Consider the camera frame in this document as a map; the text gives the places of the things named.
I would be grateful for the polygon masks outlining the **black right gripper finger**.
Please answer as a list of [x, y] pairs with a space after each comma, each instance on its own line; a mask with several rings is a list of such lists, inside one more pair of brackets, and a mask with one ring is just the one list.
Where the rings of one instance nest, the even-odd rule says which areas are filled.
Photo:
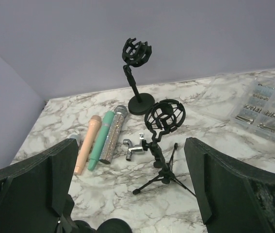
[[203, 224], [210, 233], [275, 233], [275, 173], [197, 138], [184, 152]]

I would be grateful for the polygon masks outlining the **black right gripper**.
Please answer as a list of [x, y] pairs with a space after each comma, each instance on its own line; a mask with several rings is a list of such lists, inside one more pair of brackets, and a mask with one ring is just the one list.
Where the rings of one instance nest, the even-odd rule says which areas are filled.
[[78, 149], [75, 139], [65, 139], [0, 169], [0, 233], [132, 233], [120, 218], [98, 225], [72, 218], [68, 190]]

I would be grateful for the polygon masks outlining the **mint green microphone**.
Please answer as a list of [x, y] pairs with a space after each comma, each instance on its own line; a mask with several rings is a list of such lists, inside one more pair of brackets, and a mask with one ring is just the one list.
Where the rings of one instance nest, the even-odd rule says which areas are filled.
[[107, 139], [114, 115], [115, 115], [114, 111], [108, 111], [102, 120], [102, 125], [98, 132], [96, 141], [94, 143], [94, 147], [93, 147], [91, 155], [90, 155], [90, 159], [89, 159], [89, 163], [88, 163], [88, 167], [87, 167], [87, 169], [89, 171], [93, 171], [95, 169], [95, 167], [100, 159], [100, 156], [101, 156], [105, 141]]

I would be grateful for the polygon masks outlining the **glitter microphone silver mesh head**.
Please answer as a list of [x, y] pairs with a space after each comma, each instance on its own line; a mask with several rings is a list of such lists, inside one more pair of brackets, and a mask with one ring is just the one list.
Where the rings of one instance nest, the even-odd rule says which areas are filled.
[[124, 105], [118, 105], [114, 109], [114, 117], [103, 146], [99, 161], [104, 164], [110, 164], [113, 159], [114, 151], [124, 124], [125, 117], [128, 115], [128, 110]]

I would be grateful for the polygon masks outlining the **black shock mount tripod stand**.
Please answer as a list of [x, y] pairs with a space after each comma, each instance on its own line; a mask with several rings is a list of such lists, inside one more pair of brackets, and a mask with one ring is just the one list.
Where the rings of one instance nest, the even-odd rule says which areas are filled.
[[175, 153], [178, 149], [178, 143], [174, 148], [169, 159], [166, 159], [164, 150], [167, 146], [167, 138], [179, 129], [186, 119], [186, 110], [181, 102], [175, 99], [165, 99], [155, 103], [145, 114], [144, 123], [146, 129], [151, 133], [151, 140], [142, 140], [142, 149], [149, 151], [154, 157], [153, 166], [158, 169], [158, 175], [148, 181], [146, 184], [133, 190], [133, 195], [138, 195], [143, 189], [155, 182], [170, 184], [174, 182], [180, 185], [190, 194], [194, 194], [185, 184], [183, 184], [174, 174], [173, 165]]

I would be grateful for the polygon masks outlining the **pink microphone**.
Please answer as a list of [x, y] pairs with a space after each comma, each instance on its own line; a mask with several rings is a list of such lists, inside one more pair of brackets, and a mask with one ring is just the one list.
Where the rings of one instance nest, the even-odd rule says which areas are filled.
[[88, 159], [92, 144], [97, 136], [97, 133], [101, 127], [102, 119], [98, 115], [93, 115], [89, 120], [88, 131], [82, 143], [81, 149], [79, 151], [74, 174], [81, 175], [85, 167], [86, 161]]

